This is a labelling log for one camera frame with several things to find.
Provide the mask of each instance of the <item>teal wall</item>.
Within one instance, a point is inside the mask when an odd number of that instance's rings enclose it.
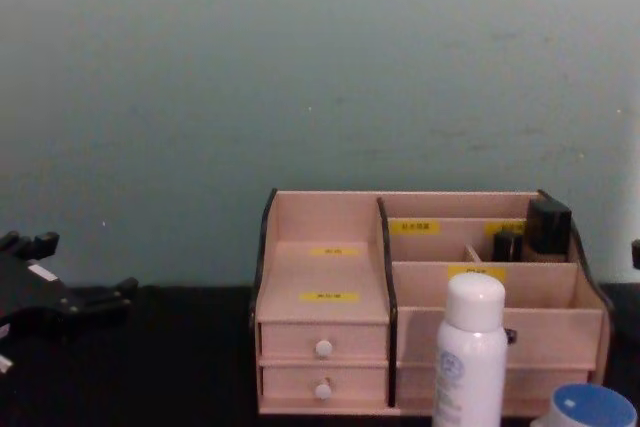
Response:
[[[534,189],[638,280],[640,0],[0,0],[0,226],[252,277],[269,189]]]

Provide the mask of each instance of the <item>white knob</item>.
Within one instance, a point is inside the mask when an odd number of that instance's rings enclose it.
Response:
[[[320,357],[329,357],[333,352],[333,345],[328,340],[321,340],[316,344],[316,354]]]
[[[323,380],[318,385],[316,385],[316,398],[320,400],[327,400],[331,397],[331,386],[329,382]]]

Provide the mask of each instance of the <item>black table surface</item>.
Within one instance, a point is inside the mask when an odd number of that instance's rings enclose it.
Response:
[[[67,344],[0,343],[15,364],[0,377],[0,427],[430,425],[428,419],[257,416],[249,296],[248,288],[145,287],[123,325]]]

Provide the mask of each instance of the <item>desk organizer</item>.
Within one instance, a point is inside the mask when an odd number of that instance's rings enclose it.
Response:
[[[543,414],[553,390],[601,384],[610,303],[572,226],[566,256],[489,262],[523,231],[533,193],[287,192],[262,219],[250,328],[263,414],[431,415],[436,331],[455,274],[506,288],[503,415]]]

